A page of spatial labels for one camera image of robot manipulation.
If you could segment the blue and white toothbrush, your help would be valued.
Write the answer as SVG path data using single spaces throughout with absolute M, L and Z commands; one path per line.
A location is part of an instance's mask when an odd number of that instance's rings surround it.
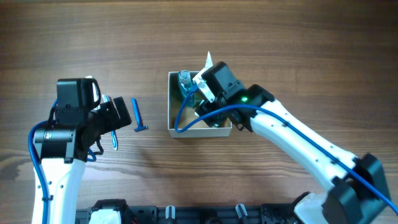
M 105 103 L 111 101 L 111 98 L 105 94 L 102 94 L 102 99 Z M 113 149 L 115 151 L 117 151 L 119 145 L 118 145 L 118 139 L 117 139 L 117 135 L 116 135 L 115 131 L 111 131 L 111 140 L 112 140 Z

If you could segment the blue disposable razor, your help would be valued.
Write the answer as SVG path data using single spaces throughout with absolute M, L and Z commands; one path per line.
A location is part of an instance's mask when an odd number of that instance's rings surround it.
M 141 118 L 141 113 L 139 111 L 137 100 L 135 98 L 132 98 L 131 101 L 132 101 L 132 106 L 133 106 L 133 110 L 134 110 L 134 116 L 135 116 L 136 123 L 137 123 L 137 128 L 135 128 L 134 131 L 139 132 L 139 131 L 148 129 L 148 126 L 143 125 L 143 121 Z

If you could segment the blue mouthwash bottle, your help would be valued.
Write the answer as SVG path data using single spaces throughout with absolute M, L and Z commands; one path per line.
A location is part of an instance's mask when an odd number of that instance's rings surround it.
M 191 78 L 191 74 L 188 70 L 181 70 L 178 72 L 178 86 L 180 88 L 180 92 L 182 94 L 182 102 L 187 99 L 185 106 L 194 108 L 197 104 L 197 94 L 193 93 L 191 96 L 188 96 L 190 90 L 193 86 L 193 80 Z

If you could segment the white lotion tube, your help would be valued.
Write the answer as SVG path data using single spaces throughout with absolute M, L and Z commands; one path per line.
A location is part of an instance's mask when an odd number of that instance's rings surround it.
M 206 56 L 206 62 L 205 62 L 205 67 L 204 67 L 204 69 L 205 69 L 205 70 L 208 70 L 208 69 L 211 68 L 212 66 L 213 66 L 213 60 L 212 60 L 212 57 L 211 57 L 210 52 L 208 52 L 208 53 L 207 53 L 207 56 Z

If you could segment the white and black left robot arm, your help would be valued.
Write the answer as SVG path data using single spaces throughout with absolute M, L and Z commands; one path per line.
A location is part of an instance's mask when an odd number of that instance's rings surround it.
M 28 135 L 35 173 L 32 223 L 74 223 L 87 162 L 104 153 L 101 137 L 132 123 L 123 97 L 101 101 L 93 77 L 57 81 L 49 117 Z

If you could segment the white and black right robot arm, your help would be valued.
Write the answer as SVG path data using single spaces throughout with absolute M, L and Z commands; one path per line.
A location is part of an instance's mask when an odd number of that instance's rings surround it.
M 216 117 L 254 132 L 281 148 L 320 184 L 321 194 L 305 193 L 292 205 L 301 223 L 371 223 L 391 203 L 381 162 L 372 154 L 358 158 L 289 113 L 259 85 L 246 88 L 219 62 L 193 82 L 204 97 L 197 113 L 214 126 Z

